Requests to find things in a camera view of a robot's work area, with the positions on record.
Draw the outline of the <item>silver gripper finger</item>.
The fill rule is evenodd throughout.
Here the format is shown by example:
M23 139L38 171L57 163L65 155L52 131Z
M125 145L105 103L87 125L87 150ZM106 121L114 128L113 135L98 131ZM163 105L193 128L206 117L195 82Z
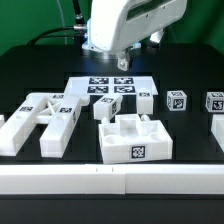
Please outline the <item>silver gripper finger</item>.
M156 54L160 49L160 42L162 40L162 37L164 35L164 30L161 29L155 33L153 33L147 41L147 47L146 50L148 53Z
M122 71L129 69L130 56L127 50L121 51L117 54L118 63L117 66Z

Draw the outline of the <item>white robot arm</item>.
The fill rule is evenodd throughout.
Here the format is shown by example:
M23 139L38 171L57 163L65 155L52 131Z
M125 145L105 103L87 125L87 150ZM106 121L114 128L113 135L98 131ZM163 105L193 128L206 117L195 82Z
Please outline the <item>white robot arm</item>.
M129 51L150 37L159 43L163 29L181 19L187 0L92 0L87 22L86 55L117 59L117 67L127 71Z

